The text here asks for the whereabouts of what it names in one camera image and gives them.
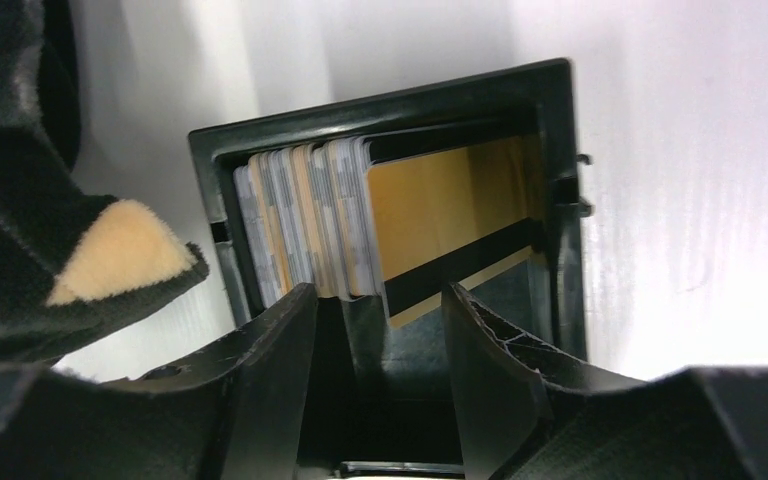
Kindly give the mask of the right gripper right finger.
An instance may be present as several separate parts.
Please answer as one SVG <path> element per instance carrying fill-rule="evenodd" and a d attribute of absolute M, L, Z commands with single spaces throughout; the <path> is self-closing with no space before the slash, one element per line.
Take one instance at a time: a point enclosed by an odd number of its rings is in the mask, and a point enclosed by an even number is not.
<path fill-rule="evenodd" d="M 768 479 L 768 367 L 653 381 L 579 360 L 457 284 L 445 344 L 469 479 Z"/>

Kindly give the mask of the gold credit card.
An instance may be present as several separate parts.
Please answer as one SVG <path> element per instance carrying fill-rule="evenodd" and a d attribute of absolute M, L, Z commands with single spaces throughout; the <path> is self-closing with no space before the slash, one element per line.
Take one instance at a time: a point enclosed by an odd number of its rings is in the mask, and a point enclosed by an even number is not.
<path fill-rule="evenodd" d="M 482 286 L 545 248 L 537 135 L 375 165 L 367 183 L 393 328 L 437 309 L 443 285 Z"/>

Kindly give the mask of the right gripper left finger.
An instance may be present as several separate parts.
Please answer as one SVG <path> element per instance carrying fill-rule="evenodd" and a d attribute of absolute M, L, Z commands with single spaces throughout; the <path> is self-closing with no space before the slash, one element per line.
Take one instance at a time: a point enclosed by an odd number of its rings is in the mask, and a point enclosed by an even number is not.
<path fill-rule="evenodd" d="M 289 479 L 314 350 L 301 284 L 136 380 L 0 365 L 0 479 Z"/>

